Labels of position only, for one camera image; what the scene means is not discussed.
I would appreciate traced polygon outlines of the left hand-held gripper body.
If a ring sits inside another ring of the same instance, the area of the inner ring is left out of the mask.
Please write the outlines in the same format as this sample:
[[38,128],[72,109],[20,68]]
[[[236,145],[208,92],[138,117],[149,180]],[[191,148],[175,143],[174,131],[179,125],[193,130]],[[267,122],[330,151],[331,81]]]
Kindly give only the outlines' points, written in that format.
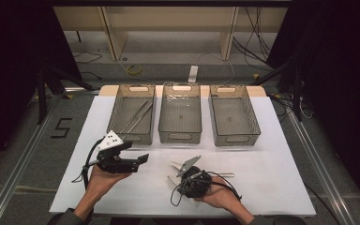
[[103,138],[97,146],[97,165],[107,173],[135,173],[139,168],[138,159],[120,158],[118,145],[123,141],[112,130]]

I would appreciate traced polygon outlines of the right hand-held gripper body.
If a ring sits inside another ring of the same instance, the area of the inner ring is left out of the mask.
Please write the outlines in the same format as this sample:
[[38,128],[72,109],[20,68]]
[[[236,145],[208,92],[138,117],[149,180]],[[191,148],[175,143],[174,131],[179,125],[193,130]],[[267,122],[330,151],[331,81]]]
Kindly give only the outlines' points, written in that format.
[[211,176],[195,166],[200,158],[200,156],[196,156],[184,161],[176,174],[181,178],[177,191],[188,198],[201,198],[210,188]]

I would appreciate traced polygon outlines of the metal chopstick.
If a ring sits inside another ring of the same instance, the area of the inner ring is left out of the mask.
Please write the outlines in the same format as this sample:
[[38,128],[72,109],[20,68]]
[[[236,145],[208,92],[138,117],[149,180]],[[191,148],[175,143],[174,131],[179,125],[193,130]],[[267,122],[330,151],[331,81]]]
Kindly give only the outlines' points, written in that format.
[[120,133],[123,133],[131,121],[138,115],[138,113],[143,109],[143,107],[148,103],[148,99],[139,107],[139,109],[130,117],[124,127],[120,130]]
[[129,129],[127,134],[129,134],[143,119],[143,117],[147,114],[147,112],[153,107],[153,103],[149,104],[149,106],[142,112],[142,115],[138,118],[135,124]]

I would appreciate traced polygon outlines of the grey transparent plastic bin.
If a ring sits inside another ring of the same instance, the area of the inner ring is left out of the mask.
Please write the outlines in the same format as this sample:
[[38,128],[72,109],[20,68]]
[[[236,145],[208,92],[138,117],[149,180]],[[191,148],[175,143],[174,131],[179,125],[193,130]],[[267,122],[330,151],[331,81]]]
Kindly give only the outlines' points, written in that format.
[[[155,118],[156,87],[153,84],[121,84],[117,90],[112,107],[112,114],[107,126],[107,131],[113,131],[124,141],[131,141],[138,145],[151,145],[153,141],[153,126]],[[123,133],[124,127],[130,117],[148,99],[148,103],[131,121]],[[143,111],[153,103],[153,107],[143,117],[142,121],[129,133]]]
[[211,85],[209,89],[215,146],[254,145],[261,130],[246,87]]
[[196,83],[165,83],[158,123],[160,141],[197,144],[202,131],[201,87]]

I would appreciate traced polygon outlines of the person's left hand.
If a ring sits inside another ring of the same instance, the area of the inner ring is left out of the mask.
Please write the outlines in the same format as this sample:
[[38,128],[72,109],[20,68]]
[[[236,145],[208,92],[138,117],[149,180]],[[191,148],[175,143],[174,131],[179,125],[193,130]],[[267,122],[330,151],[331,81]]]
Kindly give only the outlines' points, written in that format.
[[99,166],[94,166],[85,196],[98,202],[116,183],[130,176],[130,173],[109,173],[102,171]]

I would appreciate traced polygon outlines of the person's right hand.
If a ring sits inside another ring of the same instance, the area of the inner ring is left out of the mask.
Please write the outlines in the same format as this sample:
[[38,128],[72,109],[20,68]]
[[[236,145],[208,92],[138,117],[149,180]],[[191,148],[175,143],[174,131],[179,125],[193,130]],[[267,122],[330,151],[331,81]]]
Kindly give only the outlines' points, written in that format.
[[213,176],[212,181],[214,184],[211,185],[206,194],[199,199],[199,202],[207,203],[216,208],[223,208],[227,211],[232,211],[242,205],[233,192],[224,187],[225,182],[222,178]]

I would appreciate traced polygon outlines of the white table sheet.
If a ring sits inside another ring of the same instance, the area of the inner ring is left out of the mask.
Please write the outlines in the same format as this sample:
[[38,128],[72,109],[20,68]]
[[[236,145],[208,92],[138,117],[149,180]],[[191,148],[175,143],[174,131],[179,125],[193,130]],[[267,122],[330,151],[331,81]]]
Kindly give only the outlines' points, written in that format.
[[229,173],[242,203],[255,215],[312,216],[307,194],[271,100],[251,100],[261,135],[252,146],[217,147],[209,101],[202,100],[202,136],[198,144],[166,144],[155,134],[152,144],[134,146],[122,158],[149,156],[130,177],[116,184],[95,206],[99,216],[131,218],[225,218],[228,212],[181,197],[171,177],[174,163],[198,157],[197,167]]

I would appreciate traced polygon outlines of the black metal stand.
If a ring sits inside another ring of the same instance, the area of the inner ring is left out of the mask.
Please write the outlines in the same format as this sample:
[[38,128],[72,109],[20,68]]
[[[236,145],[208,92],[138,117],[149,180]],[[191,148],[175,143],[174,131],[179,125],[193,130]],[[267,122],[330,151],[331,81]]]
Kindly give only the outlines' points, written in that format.
[[302,121],[302,114],[300,108],[301,97],[301,70],[298,63],[295,60],[290,59],[282,66],[275,68],[273,71],[266,74],[264,77],[251,83],[252,86],[261,85],[270,81],[277,75],[281,76],[278,83],[278,90],[282,90],[285,87],[285,83],[292,83],[292,111],[299,121]]
[[61,83],[61,80],[69,80],[72,83],[80,86],[81,88],[92,91],[94,87],[81,78],[76,78],[65,72],[58,67],[43,67],[37,74],[37,96],[39,106],[39,118],[38,123],[41,124],[47,116],[47,103],[46,103],[46,91],[45,86],[48,86],[54,95],[63,96],[65,93],[65,87]]

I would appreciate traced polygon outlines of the white power strip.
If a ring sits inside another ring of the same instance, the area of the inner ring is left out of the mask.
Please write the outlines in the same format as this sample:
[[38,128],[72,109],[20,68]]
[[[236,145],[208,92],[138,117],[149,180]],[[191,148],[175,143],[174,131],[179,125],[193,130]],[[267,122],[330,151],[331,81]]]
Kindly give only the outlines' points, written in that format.
[[198,67],[197,66],[191,66],[189,75],[188,75],[188,81],[190,83],[195,83],[198,75]]

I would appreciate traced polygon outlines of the aluminium floor rail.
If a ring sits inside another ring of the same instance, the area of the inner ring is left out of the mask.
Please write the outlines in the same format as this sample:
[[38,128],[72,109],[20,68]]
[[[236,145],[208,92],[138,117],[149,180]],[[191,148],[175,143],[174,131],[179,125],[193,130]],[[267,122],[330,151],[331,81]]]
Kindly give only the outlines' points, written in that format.
[[3,216],[16,187],[21,181],[32,156],[36,152],[41,137],[51,120],[53,111],[60,101],[61,96],[52,96],[52,100],[47,108],[45,117],[37,125],[34,133],[31,136],[31,139],[23,150],[6,183],[0,188],[0,218]]
[[340,225],[355,225],[355,221],[346,202],[343,200],[338,188],[329,174],[329,171],[326,169],[303,123],[298,120],[293,112],[289,113],[289,118],[301,143],[304,146],[312,167],[320,180],[322,188],[332,205],[338,223]]

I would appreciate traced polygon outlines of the light wooden furniture frame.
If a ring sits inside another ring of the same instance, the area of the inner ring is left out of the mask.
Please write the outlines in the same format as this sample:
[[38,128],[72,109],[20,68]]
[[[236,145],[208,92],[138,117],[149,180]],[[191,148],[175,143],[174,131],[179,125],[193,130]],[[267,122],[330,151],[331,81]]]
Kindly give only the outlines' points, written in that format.
[[285,7],[55,7],[65,31],[103,31],[112,59],[121,56],[131,31],[217,32],[221,56],[230,57],[235,32],[250,32],[260,20],[264,33],[279,31]]

